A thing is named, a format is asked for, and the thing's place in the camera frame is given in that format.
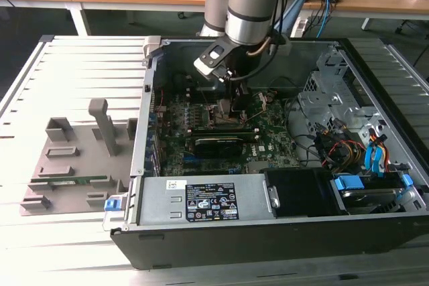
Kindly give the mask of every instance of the barcode sticker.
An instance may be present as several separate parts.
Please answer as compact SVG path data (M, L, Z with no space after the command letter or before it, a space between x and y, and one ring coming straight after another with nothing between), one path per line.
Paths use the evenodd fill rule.
M167 190L185 190L186 180L167 180Z

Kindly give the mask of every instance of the sticker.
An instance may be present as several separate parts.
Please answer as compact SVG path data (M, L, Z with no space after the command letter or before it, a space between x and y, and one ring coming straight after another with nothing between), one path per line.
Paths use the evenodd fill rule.
M185 190L186 180L167 180L167 190Z
M56 181L56 182L50 182L51 186L71 186L72 184L76 184L74 181Z
M234 184L186 185L186 219L189 222L238 220Z

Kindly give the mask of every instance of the blue cable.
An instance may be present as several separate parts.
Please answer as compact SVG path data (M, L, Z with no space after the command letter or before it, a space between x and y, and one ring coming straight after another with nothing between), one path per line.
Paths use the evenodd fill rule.
M317 33L316 38L319 38L320 34L322 33L322 30L324 28L324 24L326 23L326 18L328 17L328 11L329 11L329 0L326 0L326 10L324 12L322 25L320 26L320 29L319 29L319 32Z

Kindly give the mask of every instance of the silver cylinder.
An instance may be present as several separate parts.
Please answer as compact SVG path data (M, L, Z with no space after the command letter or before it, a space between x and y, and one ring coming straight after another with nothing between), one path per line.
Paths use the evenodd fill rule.
M268 33L276 1L229 0L225 32L239 44L259 44Z
M225 32L228 0L206 0L204 20L213 30Z
M225 33L231 40L241 45L255 45L266 37L271 18L266 21L248 21L228 12Z

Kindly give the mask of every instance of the metal bracket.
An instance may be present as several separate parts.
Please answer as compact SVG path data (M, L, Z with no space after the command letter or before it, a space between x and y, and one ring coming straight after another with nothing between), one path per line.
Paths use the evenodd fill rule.
M147 36L143 41L143 66L148 67L152 54L155 50L161 48L161 36Z

